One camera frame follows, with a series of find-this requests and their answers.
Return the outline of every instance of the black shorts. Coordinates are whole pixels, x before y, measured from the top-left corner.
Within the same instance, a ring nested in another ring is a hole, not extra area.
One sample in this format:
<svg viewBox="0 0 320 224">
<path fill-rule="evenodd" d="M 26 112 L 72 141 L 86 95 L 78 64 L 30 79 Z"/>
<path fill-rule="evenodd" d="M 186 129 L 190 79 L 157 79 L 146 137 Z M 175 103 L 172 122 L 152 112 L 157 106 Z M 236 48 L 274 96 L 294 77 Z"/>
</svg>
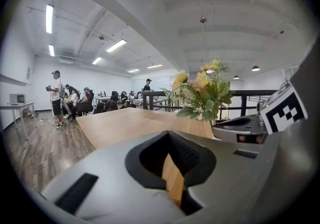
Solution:
<svg viewBox="0 0 320 224">
<path fill-rule="evenodd" d="M 60 104 L 61 104 L 61 99 L 52 101 L 54 115 L 61 115 Z"/>
</svg>

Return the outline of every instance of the sneaker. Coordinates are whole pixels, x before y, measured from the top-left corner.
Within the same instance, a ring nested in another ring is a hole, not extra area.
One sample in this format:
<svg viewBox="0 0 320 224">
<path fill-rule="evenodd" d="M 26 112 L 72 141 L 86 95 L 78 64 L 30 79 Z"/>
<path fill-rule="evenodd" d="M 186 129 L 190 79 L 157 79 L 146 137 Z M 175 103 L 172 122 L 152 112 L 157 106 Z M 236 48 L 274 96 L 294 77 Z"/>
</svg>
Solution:
<svg viewBox="0 0 320 224">
<path fill-rule="evenodd" d="M 64 123 L 62 123 L 62 124 L 58 123 L 56 129 L 57 129 L 57 130 L 60 130 L 60 129 L 63 128 L 63 127 L 64 127 Z"/>
</svg>

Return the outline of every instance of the railing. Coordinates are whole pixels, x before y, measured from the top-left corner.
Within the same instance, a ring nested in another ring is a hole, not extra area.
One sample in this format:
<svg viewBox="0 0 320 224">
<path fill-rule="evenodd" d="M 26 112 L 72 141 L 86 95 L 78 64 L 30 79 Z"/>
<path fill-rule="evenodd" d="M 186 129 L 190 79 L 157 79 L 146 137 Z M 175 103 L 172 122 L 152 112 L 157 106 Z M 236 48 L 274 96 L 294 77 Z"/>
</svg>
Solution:
<svg viewBox="0 0 320 224">
<path fill-rule="evenodd" d="M 241 106 L 240 107 L 228 107 L 228 110 L 241 110 L 240 116 L 246 115 L 245 111 L 246 109 L 256 109 L 256 106 L 247 106 L 247 100 L 248 101 L 255 101 L 258 102 L 260 100 L 265 100 L 268 97 L 272 95 L 276 90 L 237 90 L 234 93 L 234 97 L 241 97 Z M 151 92 L 142 92 L 142 98 L 143 98 L 143 109 L 153 110 L 155 106 L 154 97 L 161 97 L 165 96 L 165 93 L 163 91 L 151 91 Z M 173 106 L 173 103 L 168 99 L 168 105 L 156 105 L 157 108 L 168 108 L 168 109 L 181 109 L 182 106 Z M 219 108 L 220 110 L 220 117 L 222 118 L 222 110 L 225 110 L 224 108 Z"/>
</svg>

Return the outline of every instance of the white ceiling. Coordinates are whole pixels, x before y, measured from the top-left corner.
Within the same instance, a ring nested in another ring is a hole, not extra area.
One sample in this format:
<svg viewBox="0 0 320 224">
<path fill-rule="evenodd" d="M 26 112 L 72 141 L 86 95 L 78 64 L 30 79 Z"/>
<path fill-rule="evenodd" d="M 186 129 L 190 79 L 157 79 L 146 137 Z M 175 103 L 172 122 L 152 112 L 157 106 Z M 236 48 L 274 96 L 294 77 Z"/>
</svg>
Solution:
<svg viewBox="0 0 320 224">
<path fill-rule="evenodd" d="M 46 33 L 46 5 L 54 5 L 52 34 Z M 110 11 L 91 0 L 23 0 L 22 12 L 32 49 L 49 56 L 48 44 L 54 45 L 55 57 L 68 57 L 75 64 L 131 75 L 148 73 L 172 65 L 141 35 Z M 111 53 L 110 46 L 121 39 L 127 43 Z M 163 64 L 163 67 L 147 69 Z"/>
<path fill-rule="evenodd" d="M 151 30 L 158 25 L 159 29 L 165 30 L 164 34 L 176 36 L 173 40 L 178 47 L 172 47 L 174 50 L 169 50 L 169 54 L 175 61 L 185 61 L 178 54 L 181 50 L 190 73 L 198 72 L 203 62 L 219 58 L 229 65 L 229 78 L 234 75 L 244 78 L 297 63 L 319 31 L 307 0 L 117 2 L 128 11 L 131 9 L 130 14 L 137 20 L 145 21 L 151 36 L 146 36 L 136 22 L 128 22 L 132 20 L 127 18 L 128 15 L 121 11 L 111 13 L 93 0 L 24 0 L 33 49 L 38 54 L 48 55 L 47 46 L 53 44 L 57 55 L 72 57 L 77 64 L 84 66 L 92 66 L 93 60 L 99 56 L 103 60 L 98 67 L 123 74 L 135 68 L 140 69 L 138 74 L 154 71 L 147 69 L 152 64 L 163 64 L 164 69 L 176 67 L 165 52 L 167 48 L 159 44 L 159 40 L 168 46 L 172 42 Z M 45 32 L 47 4 L 55 7 L 52 35 Z M 154 6 L 163 7 L 163 14 Z M 199 22 L 202 15 L 208 20 L 205 24 Z M 106 49 L 121 38 L 127 40 L 127 44 L 107 53 Z M 261 71 L 251 72 L 253 65 L 259 65 Z"/>
</svg>

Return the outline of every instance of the fluorescent light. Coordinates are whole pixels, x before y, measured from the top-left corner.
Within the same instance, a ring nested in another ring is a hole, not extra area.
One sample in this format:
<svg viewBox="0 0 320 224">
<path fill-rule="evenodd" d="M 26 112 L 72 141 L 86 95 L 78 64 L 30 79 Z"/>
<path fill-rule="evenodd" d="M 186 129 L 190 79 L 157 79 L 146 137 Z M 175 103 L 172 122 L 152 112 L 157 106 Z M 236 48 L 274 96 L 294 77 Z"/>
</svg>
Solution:
<svg viewBox="0 0 320 224">
<path fill-rule="evenodd" d="M 133 73 L 133 72 L 137 72 L 137 71 L 139 71 L 139 69 L 134 69 L 134 70 L 128 71 L 128 73 Z"/>
<path fill-rule="evenodd" d="M 53 6 L 47 5 L 45 10 L 45 30 L 47 33 L 52 34 L 52 16 L 54 14 Z"/>
<path fill-rule="evenodd" d="M 96 60 L 94 60 L 94 62 L 92 63 L 93 65 L 95 65 L 97 62 L 99 62 L 102 58 L 97 58 Z"/>
<path fill-rule="evenodd" d="M 51 55 L 52 57 L 55 56 L 55 51 L 54 51 L 53 45 L 49 45 L 49 52 L 50 52 L 50 55 Z"/>
<path fill-rule="evenodd" d="M 117 49 L 118 47 L 121 47 L 123 44 L 126 44 L 127 42 L 125 40 L 121 40 L 114 44 L 112 47 L 108 48 L 106 51 L 107 52 L 112 52 L 113 50 Z"/>
<path fill-rule="evenodd" d="M 256 71 L 259 71 L 260 70 L 260 67 L 259 66 L 253 66 L 252 67 L 252 71 L 253 72 L 256 72 Z"/>
<path fill-rule="evenodd" d="M 148 68 L 154 68 L 154 67 L 159 67 L 159 66 L 162 66 L 162 65 L 149 66 Z"/>
</svg>

